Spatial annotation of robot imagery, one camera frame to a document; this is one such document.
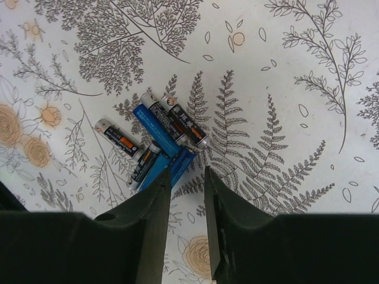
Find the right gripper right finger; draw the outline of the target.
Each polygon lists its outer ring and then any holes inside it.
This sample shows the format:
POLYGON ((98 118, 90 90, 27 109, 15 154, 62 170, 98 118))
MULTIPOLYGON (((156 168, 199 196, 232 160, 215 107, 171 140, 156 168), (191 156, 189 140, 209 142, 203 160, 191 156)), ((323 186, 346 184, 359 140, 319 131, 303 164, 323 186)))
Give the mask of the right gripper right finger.
POLYGON ((377 283, 378 215, 261 211, 206 167, 211 277, 217 283, 377 283))

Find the blue AA battery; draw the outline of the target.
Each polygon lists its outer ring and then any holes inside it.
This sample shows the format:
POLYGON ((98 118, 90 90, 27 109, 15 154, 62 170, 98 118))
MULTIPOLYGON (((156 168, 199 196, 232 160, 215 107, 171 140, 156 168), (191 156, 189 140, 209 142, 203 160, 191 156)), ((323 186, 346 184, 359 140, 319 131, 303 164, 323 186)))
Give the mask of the blue AA battery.
POLYGON ((195 157, 196 154, 194 151, 188 147, 182 148, 178 157, 175 158, 171 164, 171 188, 174 188, 195 157))

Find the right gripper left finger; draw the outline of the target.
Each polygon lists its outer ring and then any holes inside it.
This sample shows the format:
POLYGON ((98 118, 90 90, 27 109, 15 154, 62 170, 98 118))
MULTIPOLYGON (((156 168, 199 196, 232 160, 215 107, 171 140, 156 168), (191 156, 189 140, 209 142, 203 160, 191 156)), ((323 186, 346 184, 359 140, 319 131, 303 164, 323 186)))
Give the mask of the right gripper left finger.
POLYGON ((1 188, 2 283, 161 283, 171 173, 91 219, 30 212, 1 188))

